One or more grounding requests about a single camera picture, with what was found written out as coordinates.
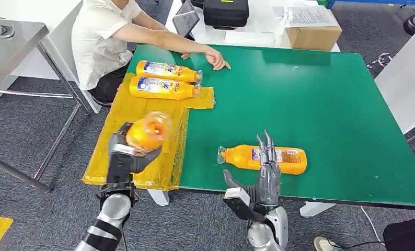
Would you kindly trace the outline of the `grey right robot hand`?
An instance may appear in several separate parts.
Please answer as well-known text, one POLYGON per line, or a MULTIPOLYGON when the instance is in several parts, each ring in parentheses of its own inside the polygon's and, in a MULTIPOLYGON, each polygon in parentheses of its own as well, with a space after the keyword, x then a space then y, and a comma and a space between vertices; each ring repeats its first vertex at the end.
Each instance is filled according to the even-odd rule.
POLYGON ((240 187, 250 196, 250 203, 256 211, 270 211, 279 206, 281 172, 278 157, 270 134, 264 130, 266 141, 256 135, 260 150, 260 169, 257 183, 252 186, 243 186, 230 171, 224 169, 223 177, 228 188, 240 187))

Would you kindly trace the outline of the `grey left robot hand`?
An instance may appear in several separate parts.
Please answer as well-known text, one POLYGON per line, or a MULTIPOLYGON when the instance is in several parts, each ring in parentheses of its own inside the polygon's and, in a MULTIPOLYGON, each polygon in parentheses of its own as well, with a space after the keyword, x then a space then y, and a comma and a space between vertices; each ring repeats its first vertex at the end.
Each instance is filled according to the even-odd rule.
POLYGON ((124 123, 120 129, 110 136, 108 143, 108 173, 106 183, 124 183, 132 181, 132 173, 139 174, 152 163, 161 153, 159 147, 149 153, 136 156, 135 148, 126 140, 128 129, 134 122, 124 123))

